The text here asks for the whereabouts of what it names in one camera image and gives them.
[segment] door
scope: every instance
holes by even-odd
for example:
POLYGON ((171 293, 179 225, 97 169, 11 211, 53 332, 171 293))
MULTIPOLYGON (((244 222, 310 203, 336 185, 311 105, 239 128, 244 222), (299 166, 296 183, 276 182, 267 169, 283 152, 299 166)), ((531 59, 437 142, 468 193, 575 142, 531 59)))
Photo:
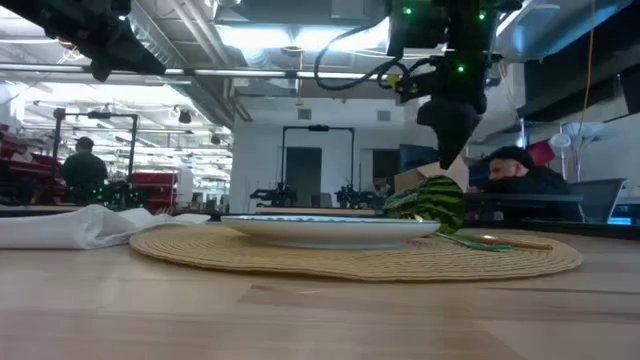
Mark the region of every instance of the door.
POLYGON ((285 184, 298 195, 296 206, 311 206, 311 196, 320 194, 322 149, 287 147, 285 184))

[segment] green watermelon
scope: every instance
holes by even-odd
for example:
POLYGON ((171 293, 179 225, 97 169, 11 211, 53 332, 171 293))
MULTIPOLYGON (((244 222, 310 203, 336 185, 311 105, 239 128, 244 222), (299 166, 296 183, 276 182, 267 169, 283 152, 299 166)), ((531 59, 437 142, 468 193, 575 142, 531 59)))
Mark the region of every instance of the green watermelon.
POLYGON ((442 224, 439 232, 453 234, 462 226, 466 204, 462 189, 446 176, 430 177, 414 187, 387 198, 385 215, 390 218, 434 220, 442 224))

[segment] cloth napkin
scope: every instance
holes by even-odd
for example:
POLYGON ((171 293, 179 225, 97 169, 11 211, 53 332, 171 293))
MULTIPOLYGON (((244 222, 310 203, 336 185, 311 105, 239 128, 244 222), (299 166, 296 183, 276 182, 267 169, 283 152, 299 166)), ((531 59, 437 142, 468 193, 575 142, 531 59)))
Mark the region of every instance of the cloth napkin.
POLYGON ((208 220, 207 215, 154 216, 145 209, 114 212, 90 205, 59 215, 0 218, 0 248, 97 249, 125 244, 129 236, 156 226, 208 220))

